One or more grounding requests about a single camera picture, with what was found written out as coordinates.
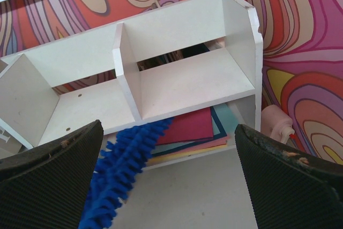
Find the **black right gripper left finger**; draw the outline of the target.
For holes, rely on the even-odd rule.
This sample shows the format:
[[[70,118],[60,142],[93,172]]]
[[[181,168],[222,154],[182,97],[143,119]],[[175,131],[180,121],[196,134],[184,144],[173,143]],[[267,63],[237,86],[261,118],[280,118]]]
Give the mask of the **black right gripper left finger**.
[[[1,159],[1,228],[78,228],[102,140],[96,120]]]

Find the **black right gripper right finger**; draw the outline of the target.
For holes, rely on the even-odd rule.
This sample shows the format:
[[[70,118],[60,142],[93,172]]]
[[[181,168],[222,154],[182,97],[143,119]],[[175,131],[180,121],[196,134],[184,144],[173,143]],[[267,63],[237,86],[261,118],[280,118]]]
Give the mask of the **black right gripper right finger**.
[[[245,124],[235,142],[258,228],[342,228],[342,165]]]

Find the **blue microfiber duster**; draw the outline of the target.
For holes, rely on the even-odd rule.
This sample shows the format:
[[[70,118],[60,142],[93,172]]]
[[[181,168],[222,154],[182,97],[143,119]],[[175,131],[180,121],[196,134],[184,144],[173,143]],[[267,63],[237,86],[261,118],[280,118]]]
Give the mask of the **blue microfiber duster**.
[[[110,228],[116,210],[128,199],[136,175],[152,156],[158,139],[172,123],[164,119],[117,133],[100,152],[87,194],[79,228]]]

